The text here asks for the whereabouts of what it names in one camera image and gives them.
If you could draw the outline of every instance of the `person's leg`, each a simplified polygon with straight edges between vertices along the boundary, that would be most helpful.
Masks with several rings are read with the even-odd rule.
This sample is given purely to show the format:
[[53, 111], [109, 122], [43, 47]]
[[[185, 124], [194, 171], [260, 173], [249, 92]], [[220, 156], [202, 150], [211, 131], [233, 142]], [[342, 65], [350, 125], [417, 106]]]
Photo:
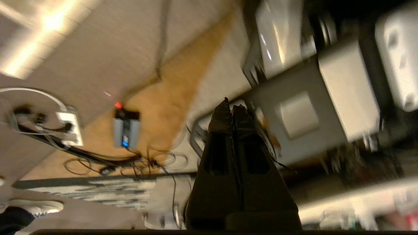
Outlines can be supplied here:
[[13, 235], [28, 226], [34, 219], [62, 211], [64, 205], [55, 201], [29, 201], [15, 199], [0, 214], [0, 234]]

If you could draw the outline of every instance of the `power strip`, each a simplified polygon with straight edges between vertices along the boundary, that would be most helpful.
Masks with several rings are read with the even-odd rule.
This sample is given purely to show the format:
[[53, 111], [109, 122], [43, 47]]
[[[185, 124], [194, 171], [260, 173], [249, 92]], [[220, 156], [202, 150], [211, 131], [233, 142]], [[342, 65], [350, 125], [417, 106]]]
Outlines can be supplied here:
[[71, 123], [72, 129], [66, 133], [66, 138], [62, 140], [62, 144], [67, 146], [83, 146], [83, 139], [81, 136], [81, 126], [77, 117], [77, 110], [74, 107], [67, 106], [68, 111], [56, 112], [58, 120], [62, 123]]

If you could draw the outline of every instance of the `black cable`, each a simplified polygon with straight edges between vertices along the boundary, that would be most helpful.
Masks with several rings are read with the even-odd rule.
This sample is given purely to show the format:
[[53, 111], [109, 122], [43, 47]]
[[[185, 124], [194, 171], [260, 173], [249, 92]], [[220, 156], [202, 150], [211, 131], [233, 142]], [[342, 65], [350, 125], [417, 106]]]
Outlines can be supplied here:
[[380, 115], [380, 118], [379, 118], [379, 131], [381, 131], [382, 129], [383, 129], [383, 116]]
[[124, 167], [124, 168], [121, 168], [119, 170], [119, 173], [120, 173], [121, 176], [132, 177], [132, 175], [126, 175], [126, 174], [123, 173], [123, 170], [125, 170], [126, 168], [132, 168], [135, 177], [136, 178], [139, 178], [139, 174], [137, 172], [137, 166], [135, 164], [133, 164], [132, 167]]
[[162, 81], [161, 67], [163, 65], [164, 56], [168, 46], [168, 17], [170, 15], [171, 0], [165, 0], [161, 3], [161, 19], [160, 19], [160, 45], [157, 54], [157, 63], [155, 72], [157, 78]]
[[151, 164], [150, 164], [150, 156], [147, 156], [147, 160], [148, 160], [148, 174], [151, 175]]
[[[27, 128], [25, 126], [22, 125], [18, 125], [19, 130], [22, 130], [23, 132], [28, 132], [28, 133], [37, 133], [36, 131]], [[46, 136], [43, 135], [27, 135], [31, 138], [34, 138], [36, 140], [39, 140], [41, 142], [44, 142], [48, 145], [53, 146], [53, 143], [56, 144], [59, 147], [65, 147], [62, 143], [61, 143], [61, 139], [59, 139], [58, 137], [55, 137], [53, 135], [49, 136], [49, 140]], [[142, 159], [142, 155], [140, 153], [135, 153], [134, 156], [128, 157], [126, 160], [117, 160], [117, 161], [113, 161], [113, 160], [106, 160], [106, 159], [102, 159], [100, 158], [100, 156], [102, 157], [106, 157], [106, 158], [115, 158], [115, 157], [111, 157], [111, 156], [106, 156], [106, 155], [102, 155], [102, 154], [98, 154], [98, 153], [93, 153], [93, 152], [89, 152], [89, 151], [85, 151], [76, 147], [70, 147], [70, 148], [63, 148], [62, 149], [63, 152], [75, 155], [76, 157], [80, 158], [80, 160], [78, 160], [78, 158], [75, 159], [70, 159], [70, 161], [64, 162], [64, 168], [71, 172], [72, 174], [75, 175], [86, 175], [88, 174], [90, 171], [95, 171], [97, 173], [100, 173], [99, 171], [94, 170], [93, 168], [91, 168], [91, 164], [98, 164], [103, 166], [104, 168], [109, 168], [109, 169], [116, 169], [116, 168], [125, 168], [125, 167], [132, 167], [135, 165], [136, 161], [139, 161]], [[87, 162], [89, 165], [86, 165], [81, 161], [81, 159], [85, 162]], [[77, 172], [74, 172], [72, 170], [70, 170], [68, 168], [68, 164], [72, 161], [79, 161], [81, 165], [85, 166], [87, 169], [89, 169], [89, 172], [85, 173], [85, 174], [80, 174]]]
[[139, 153], [139, 152], [135, 152], [135, 151], [133, 151], [133, 150], [131, 150], [130, 148], [125, 148], [128, 152], [130, 152], [130, 153], [134, 153], [136, 156], [142, 156], [142, 154], [141, 153]]
[[[128, 151], [129, 151], [129, 152], [131, 152], [131, 153], [135, 153], [135, 154], [141, 155], [141, 154], [140, 154], [140, 153], [138, 153], [138, 152], [132, 151], [130, 148], [125, 148], [125, 149], [126, 149], [126, 150], [128, 150]], [[136, 172], [136, 167], [137, 167], [137, 166], [136, 166], [135, 162], [132, 162], [132, 170], [133, 170], [133, 173], [135, 174], [135, 177], [138, 177], [138, 173]]]
[[[87, 168], [88, 171], [86, 173], [77, 173], [77, 172], [74, 172], [74, 171], [70, 170], [70, 168], [68, 167], [68, 164], [71, 163], [71, 162], [74, 162], [74, 161], [78, 161], [82, 166]], [[78, 175], [78, 176], [88, 175], [91, 171], [96, 172], [96, 173], [100, 173], [99, 171], [92, 168], [92, 162], [90, 162], [89, 160], [86, 160], [86, 159], [81, 159], [81, 158], [69, 159], [69, 160], [67, 160], [63, 163], [63, 166], [68, 172], [70, 172], [72, 174], [75, 174], [75, 175]]]
[[[162, 167], [162, 169], [163, 169], [163, 171], [164, 171], [167, 175], [169, 175], [169, 173], [167, 172], [167, 170], [166, 170], [164, 167]], [[174, 205], [175, 205], [175, 203], [176, 203], [176, 189], [177, 189], [177, 181], [176, 181], [176, 178], [174, 177], [174, 175], [171, 175], [171, 177], [173, 178], [173, 182], [174, 182], [174, 188], [173, 188], [173, 201], [172, 201], [172, 207], [171, 207], [171, 209], [172, 209], [172, 212], [173, 212], [173, 219], [174, 219], [174, 222], [176, 223], [177, 228], [178, 228], [178, 229], [180, 229], [180, 227], [178, 226], [178, 224], [177, 224], [177, 222], [176, 222], [176, 214], [175, 214], [175, 212], [174, 212]]]
[[178, 157], [182, 157], [183, 159], [184, 159], [184, 167], [183, 168], [178, 168], [178, 169], [175, 169], [175, 170], [182, 170], [182, 169], [184, 169], [188, 164], [189, 164], [189, 158], [185, 155], [185, 154], [183, 154], [183, 153], [173, 153], [173, 152], [158, 152], [158, 153], [155, 153], [155, 154], [153, 154], [153, 155], [151, 155], [150, 156], [150, 159], [152, 160], [152, 161], [157, 161], [157, 162], [159, 162], [158, 160], [156, 160], [156, 157], [158, 157], [158, 156], [163, 156], [163, 155], [168, 155], [168, 156], [172, 156], [173, 157], [173, 161], [172, 162], [170, 162], [170, 163], [167, 163], [166, 161], [167, 161], [167, 158], [165, 158], [164, 159], [164, 166], [165, 167], [168, 167], [168, 166], [171, 166], [171, 165], [173, 165], [175, 162], [177, 162], [177, 158]]
[[[188, 132], [191, 133], [190, 128], [186, 125], [186, 130]], [[147, 155], [149, 155], [150, 150], [154, 150], [157, 152], [170, 152], [170, 149], [175, 149], [177, 147], [179, 147], [181, 145], [181, 143], [184, 141], [184, 139], [186, 138], [186, 131], [182, 131], [181, 132], [181, 136], [179, 138], [177, 138], [176, 143], [173, 144], [172, 146], [167, 146], [165, 148], [157, 148], [157, 147], [153, 147], [150, 144], [147, 145]]]
[[251, 116], [251, 118], [254, 120], [254, 124], [255, 124], [255, 126], [256, 126], [256, 128], [258, 128], [258, 129], [260, 129], [261, 131], [262, 131], [262, 133], [264, 134], [264, 136], [265, 136], [265, 138], [263, 137], [263, 136], [261, 136], [261, 138], [263, 138], [263, 140], [264, 140], [264, 142], [266, 142], [266, 140], [265, 139], [267, 139], [267, 141], [268, 141], [268, 143], [269, 143], [269, 145], [270, 145], [270, 148], [267, 148], [269, 151], [270, 151], [270, 149], [271, 149], [271, 154], [275, 157], [275, 158], [277, 158], [278, 156], [277, 156], [277, 153], [276, 153], [276, 149], [274, 148], [274, 145], [273, 145], [273, 142], [271, 141], [271, 139], [270, 139], [270, 136], [269, 136], [269, 133], [268, 133], [268, 131], [267, 131], [267, 129], [266, 128], [264, 128], [264, 126], [257, 120], [257, 117], [255, 116], [255, 114], [253, 114], [253, 115], [250, 115]]
[[288, 171], [293, 171], [293, 172], [294, 172], [294, 173], [296, 173], [296, 174], [298, 173], [297, 171], [293, 170], [292, 168], [290, 168], [290, 167], [286, 166], [285, 164], [278, 162], [276, 159], [274, 159], [274, 157], [273, 157], [273, 156], [271, 156], [271, 155], [270, 155], [270, 157], [271, 157], [271, 159], [272, 159], [275, 163], [279, 164], [279, 165], [280, 165], [280, 166], [282, 166], [284, 169], [286, 169], [286, 170], [288, 170]]
[[63, 127], [61, 127], [61, 128], [56, 128], [56, 129], [46, 128], [46, 127], [44, 127], [44, 126], [43, 126], [43, 125], [41, 125], [41, 124], [34, 123], [33, 121], [32, 121], [32, 123], [33, 123], [35, 126], [37, 126], [37, 127], [41, 128], [41, 129], [43, 129], [43, 130], [48, 130], [48, 131], [51, 131], [51, 132], [57, 132], [57, 133], [67, 133], [67, 132], [69, 132], [69, 131], [73, 128], [73, 125], [72, 125], [71, 123], [66, 123]]
[[191, 134], [191, 130], [190, 130], [190, 128], [189, 128], [189, 126], [188, 126], [188, 125], [186, 125], [186, 129], [187, 129], [187, 131], [189, 132], [189, 134]]

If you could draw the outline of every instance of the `sneaker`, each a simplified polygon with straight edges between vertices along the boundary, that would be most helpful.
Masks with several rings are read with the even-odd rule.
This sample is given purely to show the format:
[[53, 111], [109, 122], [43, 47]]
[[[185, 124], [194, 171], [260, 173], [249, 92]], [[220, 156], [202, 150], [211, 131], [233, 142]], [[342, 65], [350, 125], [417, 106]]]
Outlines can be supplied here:
[[10, 207], [20, 207], [25, 209], [35, 218], [42, 217], [47, 214], [57, 213], [64, 209], [64, 204], [56, 201], [29, 201], [14, 199], [9, 201]]

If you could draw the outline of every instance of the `red light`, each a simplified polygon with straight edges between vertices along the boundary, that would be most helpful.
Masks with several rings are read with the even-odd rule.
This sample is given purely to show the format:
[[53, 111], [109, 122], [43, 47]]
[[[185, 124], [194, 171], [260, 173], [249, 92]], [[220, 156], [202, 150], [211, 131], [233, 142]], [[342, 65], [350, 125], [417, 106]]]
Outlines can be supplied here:
[[118, 109], [121, 109], [122, 108], [122, 104], [120, 102], [116, 102], [115, 103], [115, 107], [118, 108]]

